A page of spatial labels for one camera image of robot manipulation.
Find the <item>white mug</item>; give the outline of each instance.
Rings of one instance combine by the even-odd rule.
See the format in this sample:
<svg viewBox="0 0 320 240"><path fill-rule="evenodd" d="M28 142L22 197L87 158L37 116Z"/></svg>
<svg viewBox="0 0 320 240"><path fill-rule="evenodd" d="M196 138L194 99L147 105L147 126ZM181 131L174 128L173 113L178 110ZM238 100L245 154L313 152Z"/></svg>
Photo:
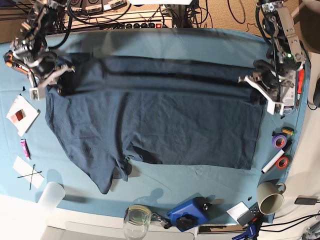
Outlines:
<svg viewBox="0 0 320 240"><path fill-rule="evenodd" d="M263 182L256 189L256 199L259 205L260 212L264 215L274 214L278 211L285 202L282 195L286 190L284 183L274 185L271 182Z"/></svg>

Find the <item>white card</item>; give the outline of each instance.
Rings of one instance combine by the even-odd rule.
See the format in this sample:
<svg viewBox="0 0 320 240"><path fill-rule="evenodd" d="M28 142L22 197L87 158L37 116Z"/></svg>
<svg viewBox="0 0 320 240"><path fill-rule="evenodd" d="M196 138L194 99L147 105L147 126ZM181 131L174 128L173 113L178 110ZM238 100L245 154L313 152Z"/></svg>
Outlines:
<svg viewBox="0 0 320 240"><path fill-rule="evenodd" d="M16 170L21 176L25 176L25 175L32 174L32 169L34 167L26 163L21 157L17 156L12 168ZM24 178L30 183L31 175L25 176ZM42 175L40 175L40 173L33 174L31 184L38 189L42 184L42 182L44 181L44 179L45 178Z"/></svg>
<svg viewBox="0 0 320 240"><path fill-rule="evenodd" d="M237 219L239 219L248 210L249 208L244 204L243 201L241 201L234 207L227 210L226 212L238 223Z"/></svg>
<svg viewBox="0 0 320 240"><path fill-rule="evenodd" d="M39 115L39 112L23 96L18 95L7 113L6 118L12 122L11 116L20 110L23 111L25 117L14 123L14 125L18 129L18 135L22 137Z"/></svg>

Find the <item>tape roll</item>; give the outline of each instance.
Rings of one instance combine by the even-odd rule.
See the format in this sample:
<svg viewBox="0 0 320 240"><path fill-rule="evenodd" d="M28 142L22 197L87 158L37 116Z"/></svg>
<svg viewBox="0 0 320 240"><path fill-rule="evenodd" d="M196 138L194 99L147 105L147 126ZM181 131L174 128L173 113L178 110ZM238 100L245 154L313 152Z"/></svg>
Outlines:
<svg viewBox="0 0 320 240"><path fill-rule="evenodd" d="M275 135L272 137L272 146L276 149L282 149L287 144L287 138L284 135Z"/></svg>
<svg viewBox="0 0 320 240"><path fill-rule="evenodd" d="M286 156L280 157L275 163L278 169L285 169L288 166L288 164L289 164L289 159Z"/></svg>

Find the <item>purple tape roll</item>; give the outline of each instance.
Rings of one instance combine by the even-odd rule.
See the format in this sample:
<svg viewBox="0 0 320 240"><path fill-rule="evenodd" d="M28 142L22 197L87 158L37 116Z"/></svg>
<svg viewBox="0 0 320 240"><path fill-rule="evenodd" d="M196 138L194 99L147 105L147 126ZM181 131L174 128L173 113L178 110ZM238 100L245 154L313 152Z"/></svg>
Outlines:
<svg viewBox="0 0 320 240"><path fill-rule="evenodd" d="M276 149L282 149L287 144L287 138L284 135L277 134L272 138L272 146Z"/></svg>

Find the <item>wrinkled fabric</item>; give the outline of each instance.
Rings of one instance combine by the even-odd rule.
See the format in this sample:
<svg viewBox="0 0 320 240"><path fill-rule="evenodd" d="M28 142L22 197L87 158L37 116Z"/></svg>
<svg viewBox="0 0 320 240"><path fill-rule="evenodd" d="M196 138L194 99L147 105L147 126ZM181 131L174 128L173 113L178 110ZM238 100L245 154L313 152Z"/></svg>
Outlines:
<svg viewBox="0 0 320 240"><path fill-rule="evenodd" d="M46 121L68 158L108 193L130 164L249 170L263 106L245 67L143 57L91 58L46 92Z"/></svg>

